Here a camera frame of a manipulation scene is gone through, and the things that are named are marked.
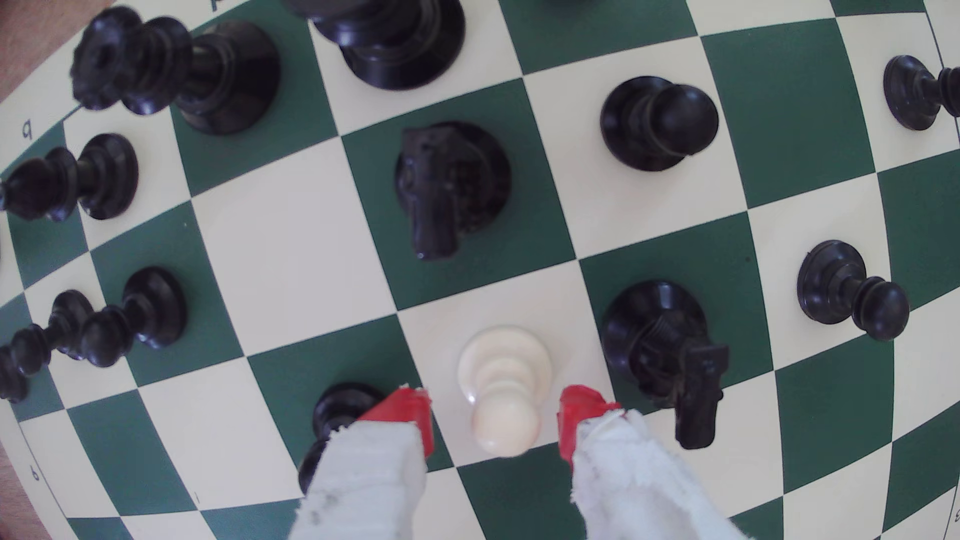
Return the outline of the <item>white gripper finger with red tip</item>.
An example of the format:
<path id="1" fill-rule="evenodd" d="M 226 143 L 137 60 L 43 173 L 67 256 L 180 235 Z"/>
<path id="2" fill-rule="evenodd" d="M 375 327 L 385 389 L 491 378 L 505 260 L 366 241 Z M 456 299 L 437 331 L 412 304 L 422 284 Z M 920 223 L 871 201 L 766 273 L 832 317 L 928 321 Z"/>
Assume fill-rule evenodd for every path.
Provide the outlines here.
<path id="1" fill-rule="evenodd" d="M 430 406 L 422 387 L 327 388 L 297 470 L 303 499 L 289 539 L 412 539 L 435 449 Z"/>
<path id="2" fill-rule="evenodd" d="M 641 412 L 572 384 L 560 393 L 557 418 L 587 539 L 748 539 Z"/>

